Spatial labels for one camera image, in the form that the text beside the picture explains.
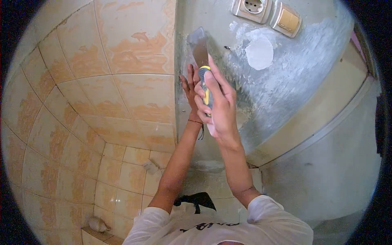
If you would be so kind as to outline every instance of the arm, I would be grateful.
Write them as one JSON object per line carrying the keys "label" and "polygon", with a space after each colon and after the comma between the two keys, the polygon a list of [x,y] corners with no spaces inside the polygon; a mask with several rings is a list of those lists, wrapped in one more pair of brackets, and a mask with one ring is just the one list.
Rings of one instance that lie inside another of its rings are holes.
{"label": "arm", "polygon": [[227,182],[233,195],[247,208],[250,201],[261,195],[253,186],[252,175],[245,160],[236,123],[236,91],[230,86],[209,56],[211,72],[207,71],[204,79],[214,96],[212,117],[205,115],[209,110],[203,104],[205,93],[198,84],[195,102],[199,108],[198,115],[207,124],[210,134],[216,139],[226,168]]}
{"label": "arm", "polygon": [[192,65],[188,65],[188,84],[184,76],[180,76],[180,80],[192,111],[184,133],[163,172],[158,191],[148,205],[149,207],[159,207],[168,213],[171,212],[173,203],[181,191],[182,182],[189,169],[196,139],[203,124],[196,113],[197,106],[194,102],[194,84],[199,81],[197,71],[193,70]]}

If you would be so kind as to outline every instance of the bracelet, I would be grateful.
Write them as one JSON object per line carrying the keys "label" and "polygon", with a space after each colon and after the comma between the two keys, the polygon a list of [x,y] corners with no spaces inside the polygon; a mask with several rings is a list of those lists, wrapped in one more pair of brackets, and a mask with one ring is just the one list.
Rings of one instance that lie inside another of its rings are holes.
{"label": "bracelet", "polygon": [[197,122],[197,123],[200,123],[200,124],[201,124],[201,135],[200,135],[200,137],[198,138],[198,140],[200,140],[200,139],[203,140],[203,139],[204,139],[204,124],[201,123],[201,122],[198,122],[198,121],[190,120],[190,119],[188,119],[188,121]]}

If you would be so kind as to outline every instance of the hand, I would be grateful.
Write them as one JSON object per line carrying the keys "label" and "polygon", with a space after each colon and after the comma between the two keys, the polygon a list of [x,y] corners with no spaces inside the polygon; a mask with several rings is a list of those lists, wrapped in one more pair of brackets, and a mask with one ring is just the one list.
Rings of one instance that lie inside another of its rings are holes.
{"label": "hand", "polygon": [[220,73],[212,57],[208,55],[211,71],[204,74],[207,88],[214,97],[211,109],[203,104],[205,92],[200,83],[196,84],[195,102],[198,107],[200,119],[207,124],[212,137],[216,138],[220,146],[236,148],[241,146],[240,134],[236,122],[236,91],[230,86],[225,77]]}
{"label": "hand", "polygon": [[199,68],[197,66],[195,66],[195,68],[193,68],[193,65],[188,64],[188,81],[187,79],[183,76],[180,75],[180,80],[182,82],[182,88],[185,91],[185,94],[188,98],[188,103],[191,106],[191,113],[189,115],[189,119],[190,120],[194,120],[197,122],[202,122],[202,120],[200,119],[200,117],[197,114],[198,111],[198,107],[195,103],[195,85],[198,84],[198,82],[200,81],[200,77],[198,75],[198,70]]}

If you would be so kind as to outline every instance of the switch plate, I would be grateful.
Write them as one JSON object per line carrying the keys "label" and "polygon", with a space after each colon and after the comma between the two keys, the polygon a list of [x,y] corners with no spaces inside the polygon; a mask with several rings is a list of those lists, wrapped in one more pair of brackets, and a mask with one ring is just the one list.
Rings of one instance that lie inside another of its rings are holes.
{"label": "switch plate", "polygon": [[231,12],[235,16],[264,24],[267,22],[271,7],[272,0],[234,0]]}
{"label": "switch plate", "polygon": [[301,16],[279,0],[275,1],[272,13],[270,26],[289,38],[294,38],[301,27]]}

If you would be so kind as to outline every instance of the power socket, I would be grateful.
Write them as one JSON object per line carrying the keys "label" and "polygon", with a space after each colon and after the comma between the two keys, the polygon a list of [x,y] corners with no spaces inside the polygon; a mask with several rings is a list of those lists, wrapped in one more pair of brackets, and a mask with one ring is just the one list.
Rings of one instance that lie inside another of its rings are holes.
{"label": "power socket", "polygon": [[260,24],[267,22],[271,11],[272,0],[234,0],[231,12]]}

